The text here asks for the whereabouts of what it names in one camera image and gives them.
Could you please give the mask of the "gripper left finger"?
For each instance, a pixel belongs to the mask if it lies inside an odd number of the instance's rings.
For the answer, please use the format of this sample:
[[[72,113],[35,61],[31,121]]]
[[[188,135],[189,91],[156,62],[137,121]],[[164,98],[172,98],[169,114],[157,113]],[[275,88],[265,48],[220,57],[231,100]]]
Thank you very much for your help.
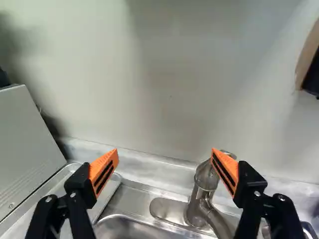
[[[51,194],[38,201],[25,238],[58,239],[65,220],[69,220],[73,238],[94,239],[87,211],[97,203],[118,164],[115,148],[91,163],[83,163],[64,182],[63,196]]]

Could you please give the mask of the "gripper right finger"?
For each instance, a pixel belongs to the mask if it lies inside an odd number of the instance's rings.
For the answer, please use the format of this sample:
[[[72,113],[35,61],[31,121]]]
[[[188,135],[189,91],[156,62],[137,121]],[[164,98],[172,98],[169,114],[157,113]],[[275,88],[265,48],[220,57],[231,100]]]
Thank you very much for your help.
[[[303,239],[301,221],[293,201],[286,195],[265,194],[267,180],[248,162],[236,161],[213,148],[211,165],[229,191],[235,205],[242,209],[235,231],[236,239],[255,239],[261,219],[265,219],[273,239]]]

